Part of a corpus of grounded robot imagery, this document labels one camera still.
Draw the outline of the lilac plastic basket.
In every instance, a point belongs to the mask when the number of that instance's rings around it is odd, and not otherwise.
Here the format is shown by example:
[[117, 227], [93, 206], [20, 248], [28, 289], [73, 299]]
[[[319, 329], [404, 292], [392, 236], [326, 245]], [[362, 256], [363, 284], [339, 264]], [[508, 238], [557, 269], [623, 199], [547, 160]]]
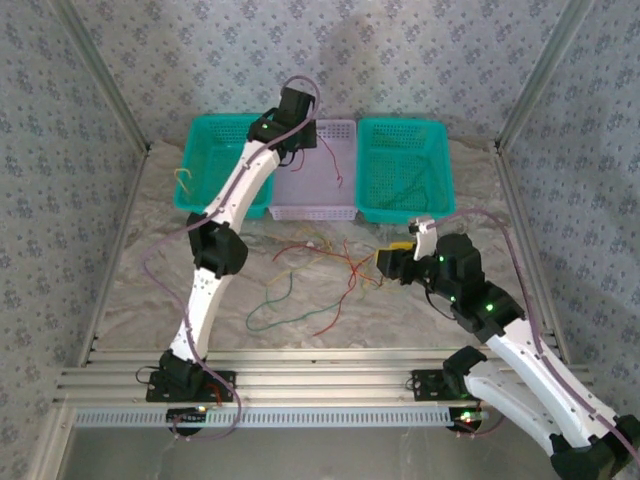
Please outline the lilac plastic basket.
[[302, 151], [274, 177], [269, 212], [276, 220], [352, 221], [357, 127], [350, 119], [319, 120], [317, 147]]

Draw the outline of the marble pattern table sheet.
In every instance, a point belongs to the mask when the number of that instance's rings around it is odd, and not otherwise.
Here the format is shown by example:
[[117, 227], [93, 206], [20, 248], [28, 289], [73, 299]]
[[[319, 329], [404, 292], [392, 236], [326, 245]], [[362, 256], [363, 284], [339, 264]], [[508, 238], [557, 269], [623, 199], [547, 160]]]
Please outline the marble pattern table sheet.
[[[193, 279], [186, 237], [168, 241], [186, 216], [173, 205], [183, 150], [154, 144], [99, 323], [98, 350], [165, 350]], [[210, 336], [214, 350], [458, 347], [473, 337], [446, 319], [447, 305], [417, 285], [382, 282], [377, 247], [405, 240], [405, 225], [248, 221], [248, 260], [227, 288]], [[307, 247], [312, 241], [315, 248]]]

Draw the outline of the teal plastic basket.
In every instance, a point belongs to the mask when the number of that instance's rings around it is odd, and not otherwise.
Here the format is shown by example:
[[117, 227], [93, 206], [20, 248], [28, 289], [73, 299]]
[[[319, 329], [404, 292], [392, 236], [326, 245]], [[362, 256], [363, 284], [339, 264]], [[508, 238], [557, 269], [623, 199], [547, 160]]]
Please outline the teal plastic basket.
[[370, 223], [405, 224], [456, 210], [444, 124], [370, 117], [357, 123], [355, 206]]
[[235, 168], [249, 127], [259, 115], [215, 114], [193, 119], [176, 177], [174, 205], [201, 214]]

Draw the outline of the black controller board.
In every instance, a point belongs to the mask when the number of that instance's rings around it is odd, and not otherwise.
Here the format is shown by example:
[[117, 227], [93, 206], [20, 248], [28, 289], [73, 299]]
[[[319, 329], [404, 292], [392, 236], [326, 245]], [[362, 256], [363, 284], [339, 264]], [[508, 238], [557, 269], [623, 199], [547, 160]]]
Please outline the black controller board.
[[206, 421], [208, 410], [203, 406], [170, 408], [165, 414], [167, 424], [202, 424]]
[[464, 434], [475, 434], [481, 428], [482, 423], [489, 419], [489, 413], [482, 409], [450, 407], [449, 415], [452, 425], [448, 429]]

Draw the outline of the aluminium side rail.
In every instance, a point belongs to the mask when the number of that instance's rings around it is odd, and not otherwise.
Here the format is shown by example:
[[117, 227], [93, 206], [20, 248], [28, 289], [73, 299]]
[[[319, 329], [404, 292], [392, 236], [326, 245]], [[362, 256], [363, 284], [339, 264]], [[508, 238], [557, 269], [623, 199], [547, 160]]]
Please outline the aluminium side rail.
[[494, 150], [496, 170], [520, 246], [526, 277], [531, 286], [535, 313], [543, 325], [554, 334], [559, 357], [565, 363], [573, 364], [515, 174], [504, 152], [498, 147]]
[[125, 244], [125, 236], [127, 233], [129, 222], [130, 222], [131, 213], [133, 211], [133, 206], [136, 200], [137, 192], [139, 189], [142, 175], [144, 173], [145, 164], [148, 156], [149, 156], [149, 150], [146, 150], [142, 154], [140, 161], [138, 163], [137, 169], [135, 171], [131, 189], [129, 191], [129, 194], [124, 206], [124, 210], [120, 218], [119, 228], [114, 239], [112, 252], [110, 254], [108, 263], [106, 265], [105, 276], [103, 278], [100, 289], [98, 291], [94, 309], [92, 311], [92, 315], [86, 330], [86, 335], [84, 337], [83, 344], [80, 349], [80, 353], [75, 362], [76, 367], [80, 367], [80, 368], [85, 367], [90, 358], [93, 344], [96, 339], [96, 332], [97, 332], [99, 323], [104, 316], [106, 303], [114, 283], [114, 277], [115, 277], [117, 267], [120, 261], [120, 257]]

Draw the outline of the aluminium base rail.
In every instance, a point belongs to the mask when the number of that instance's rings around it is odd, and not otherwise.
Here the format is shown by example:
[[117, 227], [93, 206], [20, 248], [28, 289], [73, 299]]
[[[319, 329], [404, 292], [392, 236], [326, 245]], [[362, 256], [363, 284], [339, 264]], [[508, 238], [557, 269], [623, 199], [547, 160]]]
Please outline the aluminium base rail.
[[[214, 370], [237, 373], [249, 407], [405, 406], [409, 374], [436, 369], [452, 349], [257, 349], [213, 351]], [[96, 351], [83, 367], [66, 368], [54, 400], [75, 406], [130, 406], [145, 401], [157, 351]]]

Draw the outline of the aluminium frame post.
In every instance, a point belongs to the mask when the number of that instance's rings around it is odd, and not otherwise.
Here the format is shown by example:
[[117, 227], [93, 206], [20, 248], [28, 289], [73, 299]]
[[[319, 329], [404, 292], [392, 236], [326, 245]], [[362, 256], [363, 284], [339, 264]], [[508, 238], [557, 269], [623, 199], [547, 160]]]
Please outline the aluminium frame post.
[[582, 23], [593, 8], [594, 2], [595, 0], [567, 0], [551, 30], [548, 41], [495, 139], [498, 152], [506, 151], [517, 139], [566, 51], [572, 45]]
[[80, 55], [106, 104], [123, 129], [127, 140], [136, 150], [146, 153], [149, 149], [149, 143], [72, 1], [47, 1]]

